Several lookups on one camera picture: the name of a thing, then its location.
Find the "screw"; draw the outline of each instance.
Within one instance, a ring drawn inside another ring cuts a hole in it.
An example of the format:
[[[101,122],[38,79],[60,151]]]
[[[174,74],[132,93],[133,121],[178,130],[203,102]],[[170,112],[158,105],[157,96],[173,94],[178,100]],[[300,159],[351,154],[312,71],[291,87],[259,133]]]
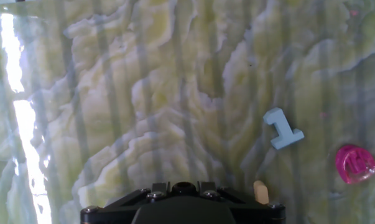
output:
[[[206,190],[206,191],[204,191],[203,195],[206,198],[215,198],[215,197],[219,196],[219,193],[214,191],[214,190]]]
[[[97,212],[99,210],[99,206],[96,205],[91,205],[83,209],[85,213],[93,213]]]
[[[273,209],[283,207],[283,205],[280,204],[280,203],[269,203],[267,206],[269,206],[269,207],[271,207]]]
[[[147,194],[148,198],[161,198],[163,196],[164,196],[164,193],[162,193],[162,192],[151,192],[151,193]]]
[[[150,189],[140,189],[141,192],[149,192]]]

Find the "magenta toy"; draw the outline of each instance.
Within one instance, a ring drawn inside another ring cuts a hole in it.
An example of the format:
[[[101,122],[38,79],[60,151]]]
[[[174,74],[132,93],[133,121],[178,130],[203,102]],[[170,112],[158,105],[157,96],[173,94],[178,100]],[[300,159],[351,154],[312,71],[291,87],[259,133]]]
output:
[[[375,174],[373,156],[358,146],[343,146],[336,154],[335,164],[339,175],[347,184],[361,182]]]

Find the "number 1 block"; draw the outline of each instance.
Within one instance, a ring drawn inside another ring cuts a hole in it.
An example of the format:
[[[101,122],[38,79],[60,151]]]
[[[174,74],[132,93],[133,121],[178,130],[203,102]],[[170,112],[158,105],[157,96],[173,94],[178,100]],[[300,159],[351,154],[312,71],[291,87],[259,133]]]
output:
[[[279,137],[272,139],[271,143],[275,149],[281,149],[294,142],[303,139],[303,132],[298,129],[291,130],[287,118],[280,108],[269,110],[263,116],[264,122],[268,125],[274,124],[275,129],[279,133]]]

